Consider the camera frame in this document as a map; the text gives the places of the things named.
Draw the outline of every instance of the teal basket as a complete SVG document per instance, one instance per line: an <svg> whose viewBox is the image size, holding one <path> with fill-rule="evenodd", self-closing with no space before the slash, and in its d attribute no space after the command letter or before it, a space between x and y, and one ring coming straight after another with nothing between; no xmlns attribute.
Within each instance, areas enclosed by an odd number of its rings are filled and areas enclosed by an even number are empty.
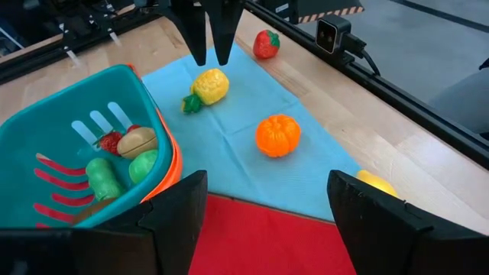
<svg viewBox="0 0 489 275"><path fill-rule="evenodd" d="M94 145L112 129L151 127L158 157L146 178L134 185L131 160ZM76 227L91 228L137 205L166 175L172 144L153 99L133 70L103 70L20 111L0 127L0 228L66 227L96 200L85 174L96 157L112 162L128 191Z"/></svg>

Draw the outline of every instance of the blue cloth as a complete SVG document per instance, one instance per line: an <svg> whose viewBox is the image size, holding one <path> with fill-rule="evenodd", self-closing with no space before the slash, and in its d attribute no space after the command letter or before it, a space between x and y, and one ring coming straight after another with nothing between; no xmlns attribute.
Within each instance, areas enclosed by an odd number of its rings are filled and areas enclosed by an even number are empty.
<svg viewBox="0 0 489 275"><path fill-rule="evenodd" d="M229 78L227 96L184 115L182 98L204 70L218 67ZM360 167L288 92L239 46L226 66L214 50L198 67L191 56L143 77L183 154L183 176L207 170L209 191L332 221L326 184L330 170L355 175ZM299 123L302 134L291 154L271 159L256 147L254 133L269 115L285 114Z"/></svg>

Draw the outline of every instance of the warning tape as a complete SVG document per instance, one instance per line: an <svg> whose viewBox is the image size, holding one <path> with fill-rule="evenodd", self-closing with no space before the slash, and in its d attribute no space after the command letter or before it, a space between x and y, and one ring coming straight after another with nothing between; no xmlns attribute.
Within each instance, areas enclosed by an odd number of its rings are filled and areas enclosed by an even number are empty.
<svg viewBox="0 0 489 275"><path fill-rule="evenodd" d="M363 10L364 7L351 7L351 8L343 8L341 10L336 10L336 11L321 12L320 14L306 15L304 17L299 17L299 23L316 21L324 17L325 15L353 15L358 12L362 12Z"/></svg>

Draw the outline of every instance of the wooden table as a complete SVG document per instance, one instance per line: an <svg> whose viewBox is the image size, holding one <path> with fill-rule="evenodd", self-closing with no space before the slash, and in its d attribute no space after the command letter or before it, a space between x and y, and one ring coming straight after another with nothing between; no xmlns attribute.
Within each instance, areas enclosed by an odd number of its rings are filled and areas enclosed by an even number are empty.
<svg viewBox="0 0 489 275"><path fill-rule="evenodd" d="M251 54L255 35L270 27L245 11L237 43ZM208 46L212 36L208 31ZM0 123L15 112L118 63L141 75L189 54L166 18L120 36L123 47L101 44L0 86ZM281 36L277 58L259 62L300 98L360 165L390 181L400 197L443 218L489 234L489 173L373 96L298 44Z"/></svg>

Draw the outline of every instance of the red cloth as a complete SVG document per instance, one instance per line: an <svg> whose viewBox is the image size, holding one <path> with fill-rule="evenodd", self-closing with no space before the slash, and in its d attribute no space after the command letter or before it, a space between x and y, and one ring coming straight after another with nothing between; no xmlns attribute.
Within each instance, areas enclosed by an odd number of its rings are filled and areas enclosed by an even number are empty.
<svg viewBox="0 0 489 275"><path fill-rule="evenodd" d="M351 275L334 225L218 196L207 200L191 275Z"/></svg>

